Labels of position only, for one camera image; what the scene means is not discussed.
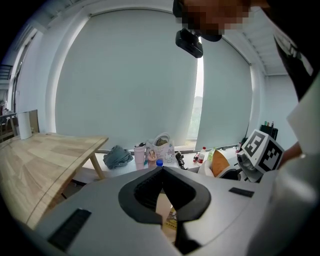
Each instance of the blue bottle cap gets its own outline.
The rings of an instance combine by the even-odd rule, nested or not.
[[[164,165],[164,161],[162,159],[158,159],[156,162],[155,162],[156,166],[163,166]]]

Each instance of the desk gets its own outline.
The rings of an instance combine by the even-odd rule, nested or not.
[[[235,148],[227,148],[226,150],[219,150],[224,157],[228,160],[229,164],[231,166],[234,166],[237,164],[237,154]],[[184,167],[192,169],[192,168],[198,168],[199,165],[195,162],[193,162],[194,156],[196,153],[187,153],[184,155]],[[119,175],[128,174],[131,172],[134,172],[137,170],[136,168],[136,162],[135,160],[132,160],[129,162],[126,166],[118,167],[116,169],[108,169],[108,167],[104,163],[104,153],[96,153],[96,158],[101,166],[101,169],[104,173],[104,176],[108,178],[113,178]],[[204,160],[207,160],[209,155],[209,152],[206,152]],[[180,168],[178,165],[178,162],[176,161],[176,158],[170,163],[164,163],[165,166],[168,167],[177,167]],[[94,167],[90,161],[87,161],[82,168],[79,169],[77,174],[74,176],[74,180],[89,184],[94,182],[98,178],[96,172],[94,171]]]
[[[95,152],[107,140],[34,133],[1,143],[0,190],[11,214],[33,229],[88,159],[103,179]]]

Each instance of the orange object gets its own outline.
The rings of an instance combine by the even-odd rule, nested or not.
[[[217,177],[225,168],[230,166],[228,160],[218,150],[215,150],[212,157],[211,170],[214,177]]]

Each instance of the white box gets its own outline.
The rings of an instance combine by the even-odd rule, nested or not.
[[[242,150],[263,174],[276,170],[284,155],[284,149],[271,136],[256,129],[242,145]]]

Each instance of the wooden tabletop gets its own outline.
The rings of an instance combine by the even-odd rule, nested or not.
[[[34,228],[55,204],[77,169],[107,137],[34,133],[0,144],[0,191],[11,214]]]

